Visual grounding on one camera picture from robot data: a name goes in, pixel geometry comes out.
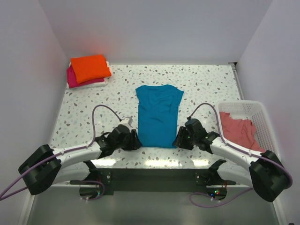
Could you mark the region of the blue t-shirt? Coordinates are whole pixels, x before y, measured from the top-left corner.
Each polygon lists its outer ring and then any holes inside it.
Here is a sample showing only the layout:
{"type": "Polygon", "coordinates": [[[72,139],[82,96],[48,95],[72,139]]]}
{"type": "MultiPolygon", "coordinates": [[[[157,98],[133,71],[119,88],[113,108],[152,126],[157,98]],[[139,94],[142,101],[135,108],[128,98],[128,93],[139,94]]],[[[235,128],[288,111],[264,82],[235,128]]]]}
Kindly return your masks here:
{"type": "Polygon", "coordinates": [[[184,91],[172,85],[136,88],[138,138],[143,147],[173,149],[184,91]]]}

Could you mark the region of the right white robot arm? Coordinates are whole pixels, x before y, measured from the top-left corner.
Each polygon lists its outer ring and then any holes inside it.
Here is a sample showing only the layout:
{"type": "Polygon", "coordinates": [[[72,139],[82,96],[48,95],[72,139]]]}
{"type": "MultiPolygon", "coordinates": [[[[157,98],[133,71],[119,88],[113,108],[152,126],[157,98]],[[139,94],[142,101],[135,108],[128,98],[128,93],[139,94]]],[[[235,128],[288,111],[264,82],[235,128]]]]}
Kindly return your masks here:
{"type": "Polygon", "coordinates": [[[207,186],[233,181],[252,188],[262,199],[273,202],[293,184],[290,174],[275,153],[267,150],[255,154],[232,147],[220,134],[207,132],[197,119],[190,119],[181,126],[172,144],[185,150],[198,147],[221,157],[202,176],[207,186]]]}

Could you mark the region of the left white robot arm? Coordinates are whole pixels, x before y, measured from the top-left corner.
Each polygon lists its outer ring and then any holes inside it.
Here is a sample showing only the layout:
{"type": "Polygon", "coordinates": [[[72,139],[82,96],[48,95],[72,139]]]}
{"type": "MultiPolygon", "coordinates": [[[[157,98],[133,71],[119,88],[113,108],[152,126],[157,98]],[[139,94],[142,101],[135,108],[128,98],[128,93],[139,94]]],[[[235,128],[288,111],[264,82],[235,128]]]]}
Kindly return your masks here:
{"type": "Polygon", "coordinates": [[[85,183],[92,184],[97,179],[97,172],[91,168],[78,168],[80,163],[86,165],[86,161],[105,158],[115,150],[131,151],[142,146],[136,130],[120,124],[112,132],[94,137],[87,146],[52,149],[48,144],[42,145],[21,164],[18,172],[32,195],[46,191],[55,183],[76,180],[80,173],[85,183]],[[74,165],[77,167],[75,173],[62,174],[63,169],[74,165]]]}

